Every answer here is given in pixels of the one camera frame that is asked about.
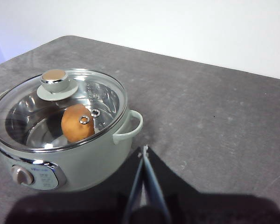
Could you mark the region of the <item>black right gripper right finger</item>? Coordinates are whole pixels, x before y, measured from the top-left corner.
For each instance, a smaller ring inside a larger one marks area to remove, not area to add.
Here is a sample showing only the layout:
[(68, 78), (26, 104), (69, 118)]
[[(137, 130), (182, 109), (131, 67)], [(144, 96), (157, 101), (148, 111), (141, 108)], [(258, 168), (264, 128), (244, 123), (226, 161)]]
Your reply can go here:
[(280, 224), (275, 202), (249, 194), (202, 193), (144, 146), (148, 194), (171, 224)]

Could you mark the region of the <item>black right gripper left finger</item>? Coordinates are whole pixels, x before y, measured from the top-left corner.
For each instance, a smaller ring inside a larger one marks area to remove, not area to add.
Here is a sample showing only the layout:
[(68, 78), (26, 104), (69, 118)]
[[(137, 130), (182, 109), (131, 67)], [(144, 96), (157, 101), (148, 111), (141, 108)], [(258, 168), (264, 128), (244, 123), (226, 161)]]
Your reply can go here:
[(119, 224), (141, 160), (138, 147), (106, 180), (84, 191), (40, 193), (18, 200), (7, 224)]

